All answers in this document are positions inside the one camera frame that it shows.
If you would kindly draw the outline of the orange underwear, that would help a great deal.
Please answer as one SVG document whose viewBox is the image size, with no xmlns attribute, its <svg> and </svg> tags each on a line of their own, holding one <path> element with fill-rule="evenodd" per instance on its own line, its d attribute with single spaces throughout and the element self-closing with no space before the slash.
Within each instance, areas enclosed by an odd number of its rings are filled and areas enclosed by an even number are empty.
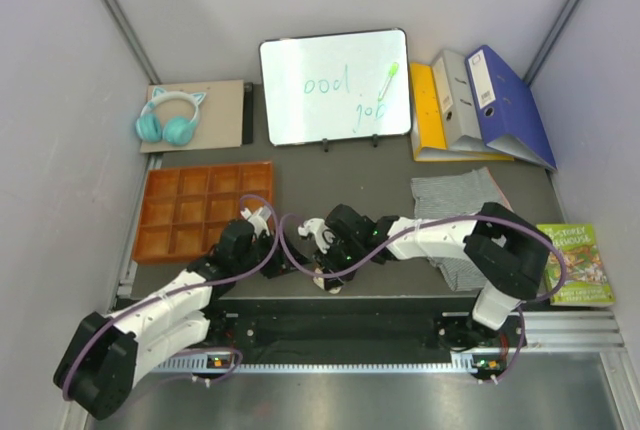
<svg viewBox="0 0 640 430">
<path fill-rule="evenodd" d="M 345 285 L 345 281 L 343 278 L 339 277 L 339 278 L 331 278 L 331 279 L 327 279 L 327 278 L 322 278 L 320 277 L 320 274 L 322 274 L 324 272 L 324 268 L 320 267 L 320 266 L 316 266 L 314 268 L 314 274 L 315 276 L 313 277 L 312 281 L 313 283 L 319 287 L 321 290 L 332 294 L 332 295 L 337 295 L 341 292 L 342 288 Z"/>
</svg>

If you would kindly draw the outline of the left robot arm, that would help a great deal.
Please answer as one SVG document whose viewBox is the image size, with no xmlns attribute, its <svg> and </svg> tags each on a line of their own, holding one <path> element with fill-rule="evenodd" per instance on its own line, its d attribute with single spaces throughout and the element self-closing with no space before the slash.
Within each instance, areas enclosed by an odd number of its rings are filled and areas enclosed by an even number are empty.
<svg viewBox="0 0 640 430">
<path fill-rule="evenodd" d="M 159 364 L 198 343 L 220 344 L 227 324 L 205 310 L 273 263 L 277 239 L 270 220 L 266 207 L 244 210 L 210 250 L 161 289 L 123 310 L 86 316 L 53 375 L 64 399 L 106 419 Z"/>
</svg>

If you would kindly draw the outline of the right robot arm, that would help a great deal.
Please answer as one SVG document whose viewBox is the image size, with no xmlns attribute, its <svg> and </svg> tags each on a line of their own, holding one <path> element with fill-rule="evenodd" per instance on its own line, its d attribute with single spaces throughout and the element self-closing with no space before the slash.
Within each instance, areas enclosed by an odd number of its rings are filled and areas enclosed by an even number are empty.
<svg viewBox="0 0 640 430">
<path fill-rule="evenodd" d="M 476 214 L 441 221 L 397 215 L 374 221 L 344 204 L 324 218 L 298 227 L 312 238 L 318 266 L 334 277 L 367 256 L 383 264 L 417 258 L 452 259 L 471 265 L 486 279 L 476 299 L 466 330 L 476 344 L 498 339 L 508 315 L 537 296 L 551 253 L 551 240 L 499 203 L 487 202 Z"/>
</svg>

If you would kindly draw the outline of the grey striped underwear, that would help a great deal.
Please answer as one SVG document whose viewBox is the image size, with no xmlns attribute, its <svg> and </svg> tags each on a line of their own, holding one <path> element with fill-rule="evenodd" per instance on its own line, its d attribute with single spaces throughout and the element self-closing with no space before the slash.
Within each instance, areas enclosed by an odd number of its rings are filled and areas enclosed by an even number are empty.
<svg viewBox="0 0 640 430">
<path fill-rule="evenodd" d="M 487 167 L 454 175 L 413 178 L 414 216 L 439 220 L 446 217 L 478 213 L 486 202 L 512 207 Z M 481 289 L 486 278 L 471 263 L 455 258 L 428 258 L 452 291 Z"/>
</svg>

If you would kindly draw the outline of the orange compartment tray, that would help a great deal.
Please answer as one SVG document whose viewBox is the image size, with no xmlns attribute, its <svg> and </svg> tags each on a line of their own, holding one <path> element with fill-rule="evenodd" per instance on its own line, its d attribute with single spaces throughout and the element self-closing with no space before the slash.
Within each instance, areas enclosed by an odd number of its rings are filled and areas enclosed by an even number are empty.
<svg viewBox="0 0 640 430">
<path fill-rule="evenodd" d="M 152 170 L 140 210 L 132 260 L 139 265 L 187 263 L 216 244 L 243 208 L 271 202 L 269 161 Z"/>
</svg>

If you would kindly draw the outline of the yellow binder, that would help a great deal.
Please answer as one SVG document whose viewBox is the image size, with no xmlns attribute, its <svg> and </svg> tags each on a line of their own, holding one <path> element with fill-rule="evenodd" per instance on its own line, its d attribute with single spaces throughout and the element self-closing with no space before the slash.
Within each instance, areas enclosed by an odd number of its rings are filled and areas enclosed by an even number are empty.
<svg viewBox="0 0 640 430">
<path fill-rule="evenodd" d="M 410 132 L 416 162 L 513 161 L 504 154 L 450 150 L 446 144 L 433 72 L 426 64 L 410 64 L 413 123 Z"/>
</svg>

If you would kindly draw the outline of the teal cat-ear headphones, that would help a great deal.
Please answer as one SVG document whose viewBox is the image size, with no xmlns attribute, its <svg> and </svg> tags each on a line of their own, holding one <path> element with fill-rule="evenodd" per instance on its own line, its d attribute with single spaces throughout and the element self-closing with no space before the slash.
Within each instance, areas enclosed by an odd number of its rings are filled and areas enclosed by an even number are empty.
<svg viewBox="0 0 640 430">
<path fill-rule="evenodd" d="M 135 121 L 134 129 L 138 138 L 146 143 L 164 141 L 176 147 L 187 145 L 199 125 L 200 105 L 206 96 L 206 92 L 167 91 L 163 87 L 156 86 L 152 90 L 151 98 L 145 103 Z M 184 116 L 174 116 L 162 124 L 155 114 L 155 110 L 160 105 L 174 100 L 189 103 L 193 107 L 193 115 L 190 119 Z"/>
</svg>

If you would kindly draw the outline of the beige board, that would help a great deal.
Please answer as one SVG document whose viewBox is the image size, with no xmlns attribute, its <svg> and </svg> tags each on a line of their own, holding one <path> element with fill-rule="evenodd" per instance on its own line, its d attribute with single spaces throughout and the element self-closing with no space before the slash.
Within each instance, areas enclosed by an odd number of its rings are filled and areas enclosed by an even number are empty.
<svg viewBox="0 0 640 430">
<path fill-rule="evenodd" d="M 141 114 L 149 133 L 158 138 L 143 140 L 143 154 L 220 149 L 242 144 L 245 85 L 241 80 L 151 85 Z M 183 145 L 163 137 L 168 123 L 182 117 L 192 126 Z"/>
</svg>

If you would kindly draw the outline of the whiteboard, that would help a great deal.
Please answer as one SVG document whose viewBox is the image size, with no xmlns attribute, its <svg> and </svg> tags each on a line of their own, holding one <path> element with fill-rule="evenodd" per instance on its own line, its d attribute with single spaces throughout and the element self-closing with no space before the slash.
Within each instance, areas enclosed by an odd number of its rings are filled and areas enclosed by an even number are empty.
<svg viewBox="0 0 640 430">
<path fill-rule="evenodd" d="M 259 59 L 274 146 L 378 139 L 411 129 L 408 45 L 402 29 L 264 41 Z M 393 62 L 399 69 L 378 102 Z"/>
</svg>

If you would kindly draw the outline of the grey binder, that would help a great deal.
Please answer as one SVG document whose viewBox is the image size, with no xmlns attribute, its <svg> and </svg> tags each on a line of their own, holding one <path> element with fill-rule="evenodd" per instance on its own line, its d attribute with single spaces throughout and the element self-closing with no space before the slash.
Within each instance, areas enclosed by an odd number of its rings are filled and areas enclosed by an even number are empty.
<svg viewBox="0 0 640 430">
<path fill-rule="evenodd" d="M 432 63 L 432 71 L 448 149 L 490 154 L 481 136 L 464 56 L 444 49 Z"/>
</svg>

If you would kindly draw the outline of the green marker pen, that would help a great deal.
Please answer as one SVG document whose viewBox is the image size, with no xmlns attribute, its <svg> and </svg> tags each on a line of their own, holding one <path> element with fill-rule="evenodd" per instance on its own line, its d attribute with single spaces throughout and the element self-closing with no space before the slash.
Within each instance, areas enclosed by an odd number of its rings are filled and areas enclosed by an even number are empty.
<svg viewBox="0 0 640 430">
<path fill-rule="evenodd" d="M 378 98 L 377 101 L 381 102 L 384 100 L 386 93 L 389 89 L 389 86 L 394 78 L 394 76 L 396 75 L 397 71 L 399 69 L 399 63 L 398 62 L 393 62 L 387 72 L 387 75 L 385 77 L 384 83 L 381 86 L 379 92 L 378 92 Z"/>
</svg>

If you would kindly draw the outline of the blue binder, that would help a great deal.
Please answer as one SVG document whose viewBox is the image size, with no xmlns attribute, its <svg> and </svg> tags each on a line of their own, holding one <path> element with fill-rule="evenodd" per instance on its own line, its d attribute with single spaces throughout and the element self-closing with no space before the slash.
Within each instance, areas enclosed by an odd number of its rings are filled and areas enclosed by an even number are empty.
<svg viewBox="0 0 640 430">
<path fill-rule="evenodd" d="M 465 65 L 485 145 L 556 170 L 556 160 L 529 86 L 487 45 L 466 56 Z"/>
</svg>

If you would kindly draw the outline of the green treehouse book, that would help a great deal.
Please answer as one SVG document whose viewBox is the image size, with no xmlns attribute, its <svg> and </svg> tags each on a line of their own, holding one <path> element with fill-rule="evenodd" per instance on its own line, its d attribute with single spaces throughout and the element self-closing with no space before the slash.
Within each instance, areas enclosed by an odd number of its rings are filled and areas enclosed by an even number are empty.
<svg viewBox="0 0 640 430">
<path fill-rule="evenodd" d="M 539 224 L 563 254 L 566 279 L 550 298 L 553 306 L 608 307 L 615 303 L 592 224 Z"/>
</svg>

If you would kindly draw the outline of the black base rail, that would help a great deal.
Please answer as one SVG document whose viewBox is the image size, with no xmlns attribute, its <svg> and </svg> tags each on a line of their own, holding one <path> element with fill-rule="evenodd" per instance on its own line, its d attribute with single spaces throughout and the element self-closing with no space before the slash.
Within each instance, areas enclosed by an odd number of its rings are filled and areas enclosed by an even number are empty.
<svg viewBox="0 0 640 430">
<path fill-rule="evenodd" d="M 470 297 L 221 299 L 204 309 L 202 347 L 233 347 L 249 364 L 445 363 L 454 348 L 515 347 L 511 316 L 489 335 L 472 327 Z"/>
</svg>

